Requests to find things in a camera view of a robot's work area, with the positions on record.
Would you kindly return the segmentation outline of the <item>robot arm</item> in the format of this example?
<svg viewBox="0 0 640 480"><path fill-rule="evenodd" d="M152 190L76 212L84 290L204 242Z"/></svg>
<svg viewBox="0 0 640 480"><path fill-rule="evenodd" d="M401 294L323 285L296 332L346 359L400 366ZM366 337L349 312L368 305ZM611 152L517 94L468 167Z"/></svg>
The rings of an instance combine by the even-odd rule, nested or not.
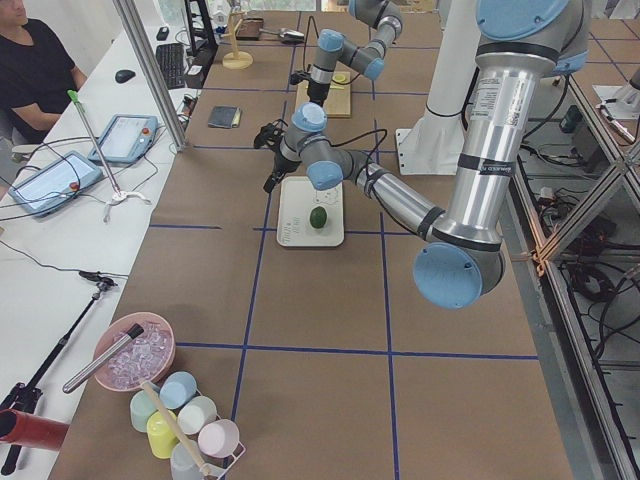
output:
<svg viewBox="0 0 640 480"><path fill-rule="evenodd" d="M306 71L294 71L289 77L290 85L306 80L309 100L320 106L328 97L338 63L374 81L384 69L388 48L402 32L403 16L392 1L351 0L348 11L351 16L376 31L373 39L366 45L359 46L343 33L322 29L317 39L314 62Z"/></svg>
<svg viewBox="0 0 640 480"><path fill-rule="evenodd" d="M287 128L267 124L255 137L256 148L268 148L274 155L264 190L271 192L298 169L318 191L354 183L424 241L413 266L421 295L446 309L467 307L503 277L497 223L515 173L530 104L543 78L567 75L583 66L591 5L587 1L476 4L475 100L446 207L420 195L368 153L342 149L326 136L323 103L335 67L343 64L376 79L388 47L403 27L400 10L390 1L353 1L349 11L373 28L375 37L359 46L340 32L320 33L315 62L305 74L308 101L294 111Z"/></svg>

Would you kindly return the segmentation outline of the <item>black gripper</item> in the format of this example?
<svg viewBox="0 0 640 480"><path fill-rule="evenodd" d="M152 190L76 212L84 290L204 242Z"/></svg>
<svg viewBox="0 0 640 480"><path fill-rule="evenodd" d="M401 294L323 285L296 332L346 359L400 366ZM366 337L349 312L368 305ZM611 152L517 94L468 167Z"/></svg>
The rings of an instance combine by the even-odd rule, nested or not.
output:
<svg viewBox="0 0 640 480"><path fill-rule="evenodd" d="M288 159L281 151L288 124L283 119L276 119L263 125L253 141L254 149L267 147L274 153L274 166L271 174L267 177L263 190L272 193L275 187L286 177L287 174L295 172L300 162Z"/></svg>
<svg viewBox="0 0 640 480"><path fill-rule="evenodd" d="M306 92L309 101L323 106L330 90L330 72L318 69L296 70L289 76L290 85L298 85L304 80L308 83Z"/></svg>

